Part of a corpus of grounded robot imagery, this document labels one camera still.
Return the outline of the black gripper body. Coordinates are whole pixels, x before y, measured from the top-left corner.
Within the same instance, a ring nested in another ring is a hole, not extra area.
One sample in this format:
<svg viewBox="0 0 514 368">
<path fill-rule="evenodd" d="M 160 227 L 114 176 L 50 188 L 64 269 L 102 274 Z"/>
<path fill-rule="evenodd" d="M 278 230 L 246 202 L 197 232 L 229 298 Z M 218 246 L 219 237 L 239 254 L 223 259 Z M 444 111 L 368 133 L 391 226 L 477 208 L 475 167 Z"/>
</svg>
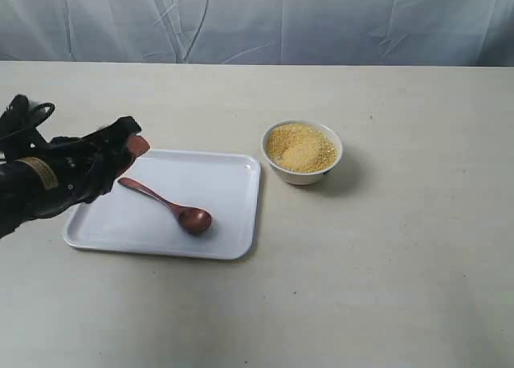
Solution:
<svg viewBox="0 0 514 368">
<path fill-rule="evenodd" d="M 143 154 L 141 127 L 133 117 L 121 117 L 111 125 L 83 137 L 54 137 L 50 155 L 59 161 L 58 176 L 67 191 L 65 206 L 90 203 L 107 194 Z"/>
</svg>

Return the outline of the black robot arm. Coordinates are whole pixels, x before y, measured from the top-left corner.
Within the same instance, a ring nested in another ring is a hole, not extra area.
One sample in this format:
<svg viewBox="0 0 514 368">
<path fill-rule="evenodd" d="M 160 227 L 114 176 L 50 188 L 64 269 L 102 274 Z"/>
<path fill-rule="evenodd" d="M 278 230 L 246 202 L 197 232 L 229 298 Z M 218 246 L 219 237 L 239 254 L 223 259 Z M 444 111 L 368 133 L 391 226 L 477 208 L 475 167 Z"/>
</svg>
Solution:
<svg viewBox="0 0 514 368">
<path fill-rule="evenodd" d="M 148 152 L 132 117 L 84 137 L 55 137 L 1 164 L 1 237 L 109 193 L 115 180 Z"/>
</svg>

